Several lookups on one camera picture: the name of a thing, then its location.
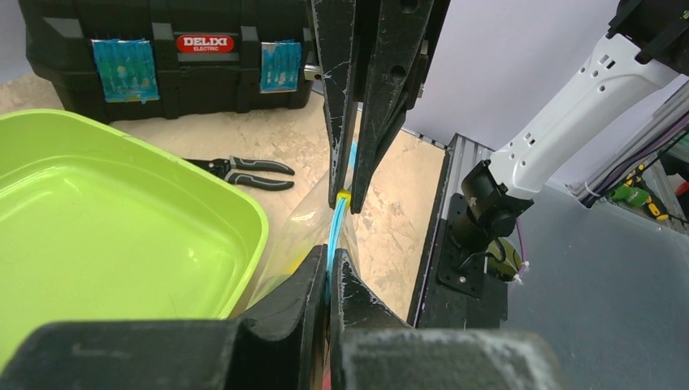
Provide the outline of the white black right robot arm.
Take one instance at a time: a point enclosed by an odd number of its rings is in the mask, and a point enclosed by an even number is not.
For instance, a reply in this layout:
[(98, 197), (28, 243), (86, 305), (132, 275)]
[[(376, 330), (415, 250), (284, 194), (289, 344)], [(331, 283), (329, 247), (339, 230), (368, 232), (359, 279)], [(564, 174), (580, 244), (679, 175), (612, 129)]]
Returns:
[[(447, 7), (437, 1), (311, 1), (330, 143), (328, 202), (361, 212), (372, 176), (414, 106)], [(462, 181), (453, 225), (468, 258), (509, 236), (546, 181), (595, 135), (688, 72), (688, 4), (621, 1), (570, 81), (508, 144)]]

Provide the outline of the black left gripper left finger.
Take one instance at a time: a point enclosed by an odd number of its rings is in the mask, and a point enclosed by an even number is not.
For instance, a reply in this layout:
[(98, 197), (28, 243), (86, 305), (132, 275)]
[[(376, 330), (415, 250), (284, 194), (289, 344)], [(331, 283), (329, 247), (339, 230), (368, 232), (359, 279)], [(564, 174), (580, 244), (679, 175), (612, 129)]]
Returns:
[(326, 335), (327, 246), (239, 318), (238, 389), (320, 389)]

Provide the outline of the clear zip top bag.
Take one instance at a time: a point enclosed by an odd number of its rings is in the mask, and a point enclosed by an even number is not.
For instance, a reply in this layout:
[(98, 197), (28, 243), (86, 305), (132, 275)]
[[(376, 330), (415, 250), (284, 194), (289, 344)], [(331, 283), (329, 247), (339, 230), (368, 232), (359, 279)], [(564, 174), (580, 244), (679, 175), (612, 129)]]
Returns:
[(353, 266), (359, 266), (359, 251), (353, 216), (349, 211), (353, 168), (357, 144), (353, 143), (346, 170), (344, 190), (338, 195), (336, 206), (327, 203), (328, 173), (323, 174), (296, 209), (286, 218), (270, 247), (265, 266), (258, 278), (248, 306), (253, 306), (272, 292), (301, 265), (314, 246), (327, 246), (327, 269), (331, 270), (335, 251), (349, 252)]

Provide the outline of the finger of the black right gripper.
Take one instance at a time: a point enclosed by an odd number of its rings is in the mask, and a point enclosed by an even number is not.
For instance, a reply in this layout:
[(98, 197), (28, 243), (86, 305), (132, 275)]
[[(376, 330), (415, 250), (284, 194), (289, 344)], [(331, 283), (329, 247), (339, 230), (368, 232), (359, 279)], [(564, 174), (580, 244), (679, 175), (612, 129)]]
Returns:
[(350, 210), (359, 214), (372, 176), (405, 119), (405, 91), (417, 59), (432, 1), (382, 1), (366, 72)]
[(311, 3), (318, 64), (323, 85), (324, 114), (330, 147), (328, 203), (335, 207), (345, 187), (353, 142), (353, 49), (356, 2), (315, 0)]

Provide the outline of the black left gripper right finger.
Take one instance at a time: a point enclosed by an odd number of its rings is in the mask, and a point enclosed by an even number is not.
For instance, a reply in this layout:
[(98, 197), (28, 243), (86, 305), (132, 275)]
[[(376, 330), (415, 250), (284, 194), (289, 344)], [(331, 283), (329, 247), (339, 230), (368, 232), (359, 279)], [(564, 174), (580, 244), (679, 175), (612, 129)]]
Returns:
[(383, 332), (408, 329), (364, 283), (349, 252), (335, 252), (330, 281), (330, 372), (333, 389), (387, 389), (388, 365), (381, 362)]

